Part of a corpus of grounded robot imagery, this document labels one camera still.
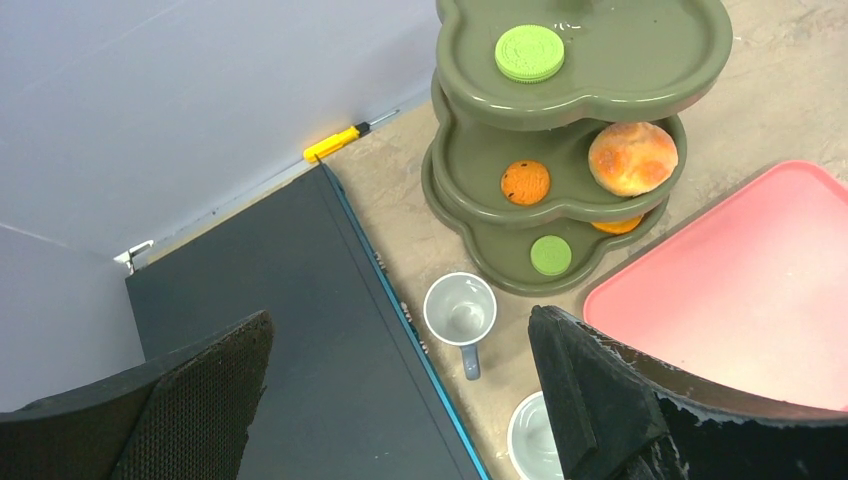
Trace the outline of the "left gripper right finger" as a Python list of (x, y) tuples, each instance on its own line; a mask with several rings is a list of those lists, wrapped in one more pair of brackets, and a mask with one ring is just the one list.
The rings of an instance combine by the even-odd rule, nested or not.
[(556, 306), (528, 335), (569, 479), (843, 479), (847, 416), (727, 387)]

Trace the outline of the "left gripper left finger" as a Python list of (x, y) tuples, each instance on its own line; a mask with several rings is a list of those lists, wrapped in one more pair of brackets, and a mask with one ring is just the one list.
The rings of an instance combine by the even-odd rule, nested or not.
[(259, 311), (1, 416), (4, 479), (235, 479), (274, 339)]

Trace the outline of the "pink mug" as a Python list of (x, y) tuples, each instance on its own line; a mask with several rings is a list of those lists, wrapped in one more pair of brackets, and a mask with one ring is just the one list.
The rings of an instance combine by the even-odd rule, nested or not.
[(521, 479), (565, 479), (542, 391), (514, 409), (506, 439), (508, 455)]

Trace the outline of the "green macaron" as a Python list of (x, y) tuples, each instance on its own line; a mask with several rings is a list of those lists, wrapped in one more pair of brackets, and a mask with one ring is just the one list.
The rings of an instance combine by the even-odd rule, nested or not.
[(508, 79), (525, 84), (553, 77), (565, 61), (565, 44), (550, 28), (524, 24), (510, 28), (497, 40), (494, 59)]
[(571, 246), (560, 236), (541, 236), (533, 242), (530, 248), (530, 262), (534, 269), (542, 275), (561, 275), (571, 265)]

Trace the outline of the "grey mug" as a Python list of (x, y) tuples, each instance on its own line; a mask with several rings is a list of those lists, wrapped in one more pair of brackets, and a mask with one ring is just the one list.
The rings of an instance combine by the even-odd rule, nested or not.
[(469, 272), (452, 272), (428, 289), (423, 316), (430, 333), (460, 350), (465, 378), (481, 378), (478, 344), (493, 329), (498, 313), (492, 287)]

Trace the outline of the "pink serving tray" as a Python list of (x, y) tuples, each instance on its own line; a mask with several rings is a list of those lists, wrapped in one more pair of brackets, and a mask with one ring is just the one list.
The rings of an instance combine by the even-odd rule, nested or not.
[(847, 187), (780, 163), (595, 287), (586, 323), (748, 393), (847, 407)]

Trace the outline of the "orange egg tart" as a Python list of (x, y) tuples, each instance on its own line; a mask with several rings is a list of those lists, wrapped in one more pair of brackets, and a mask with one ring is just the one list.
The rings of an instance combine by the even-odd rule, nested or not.
[(644, 216), (639, 215), (627, 220), (614, 222), (591, 222), (590, 225), (598, 231), (612, 234), (623, 235), (636, 229), (642, 222)]

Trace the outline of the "chocolate chip cookie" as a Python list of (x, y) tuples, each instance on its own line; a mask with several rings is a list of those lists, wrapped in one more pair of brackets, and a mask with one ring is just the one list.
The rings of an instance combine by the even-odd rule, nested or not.
[(516, 161), (509, 165), (501, 176), (500, 188), (504, 197), (513, 204), (535, 205), (550, 191), (550, 173), (540, 162)]

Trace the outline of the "round bread bun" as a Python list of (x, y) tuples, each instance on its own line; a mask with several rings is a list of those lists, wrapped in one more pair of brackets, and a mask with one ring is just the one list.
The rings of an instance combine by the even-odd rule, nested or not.
[(648, 122), (611, 124), (588, 149), (588, 167), (595, 181), (619, 197), (657, 189), (671, 177), (678, 163), (672, 137)]

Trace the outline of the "green three-tier stand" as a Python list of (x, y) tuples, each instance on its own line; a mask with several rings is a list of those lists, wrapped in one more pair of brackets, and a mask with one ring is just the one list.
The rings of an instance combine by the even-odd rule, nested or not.
[[(440, 1), (436, 10), (438, 128), (422, 163), (426, 201), (490, 283), (526, 296), (570, 289), (606, 253), (648, 234), (681, 177), (675, 169), (657, 189), (619, 197), (590, 173), (590, 144), (611, 124), (648, 122), (685, 158), (679, 113), (724, 68), (730, 18), (719, 1)], [(514, 82), (495, 64), (498, 38), (524, 24), (550, 28), (565, 44), (561, 69), (543, 82)], [(501, 176), (520, 160), (549, 170), (550, 191), (535, 205), (513, 204), (501, 192)], [(639, 215), (641, 224), (623, 235), (590, 225)], [(571, 246), (561, 275), (531, 265), (530, 248), (545, 235)]]

